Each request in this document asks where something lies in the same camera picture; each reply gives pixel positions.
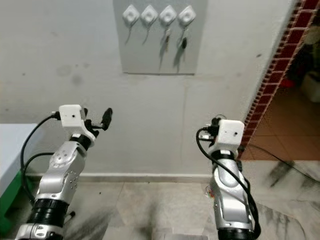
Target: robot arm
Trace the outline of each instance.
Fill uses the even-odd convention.
[[[201,131],[208,134],[199,137]],[[200,129],[196,136],[202,152],[204,150],[199,141],[211,142],[207,153],[203,153],[213,164],[210,188],[214,195],[213,208],[219,240],[253,240],[261,232],[256,204],[247,180],[235,161],[243,132],[241,121],[214,118],[212,124]]]
[[[109,108],[104,113],[99,126],[86,120],[85,109],[80,105],[60,106],[59,115],[69,141],[52,155],[49,169],[40,180],[31,214],[27,223],[20,227],[16,240],[63,239],[67,209],[85,167],[87,150],[94,145],[99,134],[94,129],[108,129],[112,110]]]

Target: marble floor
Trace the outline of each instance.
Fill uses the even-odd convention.
[[[218,240],[212,199],[204,183],[80,182],[69,207],[66,240]],[[259,240],[318,240],[320,199],[256,197]],[[31,206],[20,195],[7,216],[14,239]]]

